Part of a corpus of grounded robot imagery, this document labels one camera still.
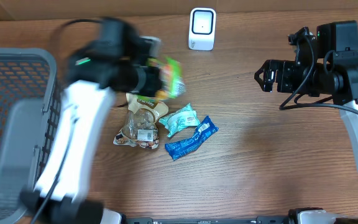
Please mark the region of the blue snack wrapper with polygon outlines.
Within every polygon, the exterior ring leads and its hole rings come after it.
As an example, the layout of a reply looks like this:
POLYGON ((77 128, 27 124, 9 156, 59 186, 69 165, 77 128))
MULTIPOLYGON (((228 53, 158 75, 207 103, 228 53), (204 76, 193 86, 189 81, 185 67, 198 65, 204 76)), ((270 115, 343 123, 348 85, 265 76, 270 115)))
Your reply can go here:
POLYGON ((195 128, 194 134, 188 139, 181 141, 170 142, 165 144, 165 150, 170 157, 175 161, 191 152, 196 151, 202 143, 204 143, 214 133, 219 131, 219 128, 212 122, 209 116, 195 128))

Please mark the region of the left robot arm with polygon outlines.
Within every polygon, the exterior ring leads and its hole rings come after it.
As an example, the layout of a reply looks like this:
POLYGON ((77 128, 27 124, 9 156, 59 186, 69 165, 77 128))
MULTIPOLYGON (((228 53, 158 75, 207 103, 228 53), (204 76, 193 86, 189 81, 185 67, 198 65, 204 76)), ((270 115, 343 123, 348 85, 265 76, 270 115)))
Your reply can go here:
POLYGON ((153 97, 163 83, 157 58, 161 41, 130 23, 105 17, 99 37, 73 52, 65 69, 60 120, 47 164, 33 189, 19 199, 33 221, 124 223, 119 212, 88 200, 91 166, 116 93, 153 97))

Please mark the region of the teal white snack packet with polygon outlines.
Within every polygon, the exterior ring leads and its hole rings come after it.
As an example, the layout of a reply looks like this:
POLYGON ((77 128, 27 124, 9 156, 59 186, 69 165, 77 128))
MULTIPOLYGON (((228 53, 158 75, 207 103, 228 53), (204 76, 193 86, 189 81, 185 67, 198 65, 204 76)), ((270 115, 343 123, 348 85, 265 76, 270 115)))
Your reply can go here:
POLYGON ((159 123, 168 130, 167 137, 172 138, 176 133, 179 133, 185 128, 197 127, 200 121, 197 118, 196 111, 192 108, 191 104, 188 103, 182 109, 160 118, 159 123))

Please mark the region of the beige cookie snack bag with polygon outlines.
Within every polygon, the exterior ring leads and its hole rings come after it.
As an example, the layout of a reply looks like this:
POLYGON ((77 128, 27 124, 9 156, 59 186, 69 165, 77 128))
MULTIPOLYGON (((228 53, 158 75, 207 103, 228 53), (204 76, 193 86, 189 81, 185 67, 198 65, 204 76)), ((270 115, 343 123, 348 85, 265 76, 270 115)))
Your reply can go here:
POLYGON ((128 112, 123 127, 115 135, 117 146, 155 149, 159 145, 156 122, 168 113, 164 102, 148 101, 138 95, 126 94, 128 112))

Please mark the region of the green Haribo candy bag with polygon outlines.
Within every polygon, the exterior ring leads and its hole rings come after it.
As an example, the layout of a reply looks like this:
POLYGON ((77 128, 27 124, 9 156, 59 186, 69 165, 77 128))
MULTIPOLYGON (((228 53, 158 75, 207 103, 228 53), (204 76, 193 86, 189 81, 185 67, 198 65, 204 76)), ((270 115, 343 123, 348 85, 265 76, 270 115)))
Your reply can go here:
POLYGON ((162 88, 156 92, 154 97, 151 97, 152 101, 174 99, 186 92, 181 63, 170 57, 165 59, 165 63, 155 58, 148 60, 148 65, 160 69, 160 80, 162 81, 162 88))

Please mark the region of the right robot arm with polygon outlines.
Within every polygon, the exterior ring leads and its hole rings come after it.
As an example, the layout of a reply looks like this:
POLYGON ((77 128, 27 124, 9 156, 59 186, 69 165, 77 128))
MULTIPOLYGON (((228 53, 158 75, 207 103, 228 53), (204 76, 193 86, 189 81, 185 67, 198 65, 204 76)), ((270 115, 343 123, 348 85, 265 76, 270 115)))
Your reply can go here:
MULTIPOLYGON (((320 25, 312 34, 302 27, 288 35, 295 59, 266 60, 254 78, 262 91, 277 86, 289 97, 280 110, 335 108, 351 140, 358 173, 358 25, 356 21, 320 25)), ((321 208, 289 211, 285 223, 358 223, 358 218, 328 213, 321 208)))

